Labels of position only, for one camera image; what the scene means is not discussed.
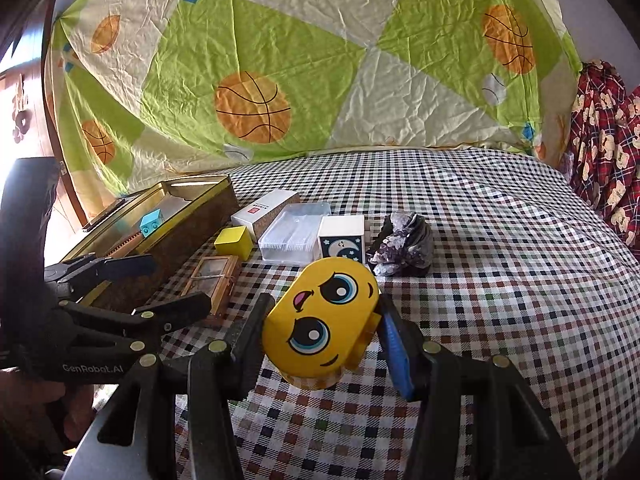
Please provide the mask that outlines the left hand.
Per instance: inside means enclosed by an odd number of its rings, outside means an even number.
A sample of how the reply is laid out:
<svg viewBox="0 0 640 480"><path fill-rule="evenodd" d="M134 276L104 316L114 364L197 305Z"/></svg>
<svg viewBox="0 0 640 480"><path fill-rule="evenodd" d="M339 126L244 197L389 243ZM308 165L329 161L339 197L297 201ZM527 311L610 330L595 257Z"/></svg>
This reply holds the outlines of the left hand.
<svg viewBox="0 0 640 480"><path fill-rule="evenodd" d="M11 451L30 451L58 434L47 406L61 401L63 434L80 442L93 422L94 385L65 385L32 379L20 370L1 372L1 443Z"/></svg>

